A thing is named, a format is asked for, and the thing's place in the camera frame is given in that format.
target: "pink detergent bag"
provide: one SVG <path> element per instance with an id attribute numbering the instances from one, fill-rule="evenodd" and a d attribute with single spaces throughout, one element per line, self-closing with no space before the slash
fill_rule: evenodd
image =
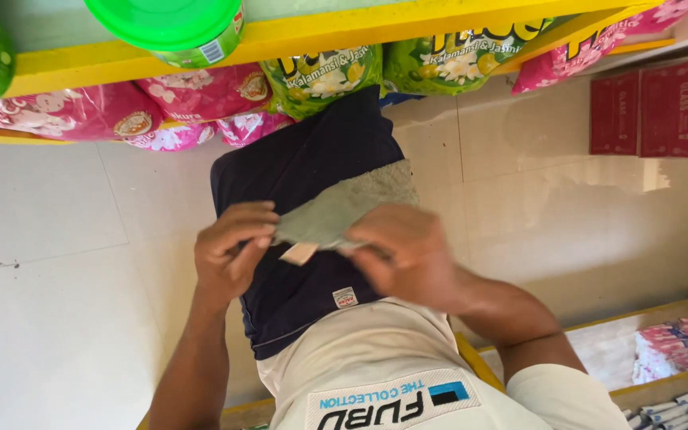
<path id="1" fill-rule="evenodd" d="M 256 63 L 139 79 L 136 83 L 171 119 L 185 124 L 259 110 L 272 92 Z"/>
<path id="2" fill-rule="evenodd" d="M 129 145 L 150 151 L 174 152 L 195 148 L 214 137 L 210 123 L 181 125 L 124 139 Z"/>
<path id="3" fill-rule="evenodd" d="M 525 93 L 561 82 L 595 64 L 626 36 L 658 33 L 678 22 L 687 12 L 688 0 L 667 0 L 662 5 L 604 27 L 585 41 L 571 42 L 525 61 L 511 93 Z"/>
<path id="4" fill-rule="evenodd" d="M 116 140 L 156 130 L 157 104 L 119 82 L 0 100 L 0 128 L 65 141 Z"/>
<path id="5" fill-rule="evenodd" d="M 241 148 L 294 122 L 292 117 L 282 113 L 257 112 L 220 119 L 216 124 L 222 132 L 222 142 Z"/>

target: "clothing label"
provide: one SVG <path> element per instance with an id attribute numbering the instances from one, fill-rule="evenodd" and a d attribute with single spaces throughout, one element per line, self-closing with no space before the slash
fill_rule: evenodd
<path id="1" fill-rule="evenodd" d="M 357 296 L 352 287 L 342 288 L 339 291 L 333 292 L 333 300 L 336 302 L 336 307 L 339 309 L 349 308 L 357 305 Z"/>
<path id="2" fill-rule="evenodd" d="M 429 419 L 480 406 L 459 369 L 436 369 L 370 386 L 307 395 L 306 430 L 405 430 Z"/>

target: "gray towel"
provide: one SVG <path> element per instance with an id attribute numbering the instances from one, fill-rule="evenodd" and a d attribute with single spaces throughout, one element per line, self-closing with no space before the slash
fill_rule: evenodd
<path id="1" fill-rule="evenodd" d="M 358 246 L 344 238 L 344 231 L 382 203 L 418 205 L 418 193 L 410 181 L 409 160 L 387 164 L 326 188 L 281 217 L 274 244 L 316 243 L 317 249 Z"/>

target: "detergent package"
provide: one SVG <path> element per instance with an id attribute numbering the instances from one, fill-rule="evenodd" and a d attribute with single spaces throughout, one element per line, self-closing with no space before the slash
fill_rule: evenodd
<path id="1" fill-rule="evenodd" d="M 222 142 L 242 148 L 294 122 L 292 117 L 282 113 L 256 112 L 220 119 L 216 125 L 222 132 Z"/>
<path id="2" fill-rule="evenodd" d="M 665 30 L 688 12 L 688 0 L 667 0 L 662 5 L 596 31 L 583 41 L 571 41 L 525 61 L 512 94 L 551 86 L 582 72 L 615 49 L 626 36 Z"/>
<path id="3" fill-rule="evenodd" d="M 381 44 L 262 61 L 270 112 L 305 119 L 344 95 L 382 81 Z"/>
<path id="4" fill-rule="evenodd" d="M 262 108 L 272 95 L 256 63 L 176 73 L 135 81 L 171 118 L 214 121 Z"/>
<path id="5" fill-rule="evenodd" d="M 119 82 L 0 100 L 0 128 L 64 141 L 117 140 L 156 130 L 158 105 Z"/>
<path id="6" fill-rule="evenodd" d="M 175 152 L 192 149 L 214 137 L 214 125 L 202 122 L 156 130 L 143 135 L 124 138 L 129 145 L 150 151 Z"/>
<path id="7" fill-rule="evenodd" d="M 393 42 L 385 48 L 384 86 L 422 96 L 476 90 L 495 67 L 551 22 L 552 18 L 544 18 Z"/>

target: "fubu logo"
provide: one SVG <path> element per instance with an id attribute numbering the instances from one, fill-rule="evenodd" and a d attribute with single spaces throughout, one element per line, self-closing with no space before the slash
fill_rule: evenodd
<path id="1" fill-rule="evenodd" d="M 371 424 L 397 424 L 419 418 L 424 415 L 424 394 L 416 391 L 415 396 L 416 401 L 412 403 L 405 402 L 406 399 L 398 399 L 377 408 L 368 406 L 368 408 L 329 412 L 320 419 L 317 430 L 341 430 L 342 428 L 351 430 L 368 427 Z"/>

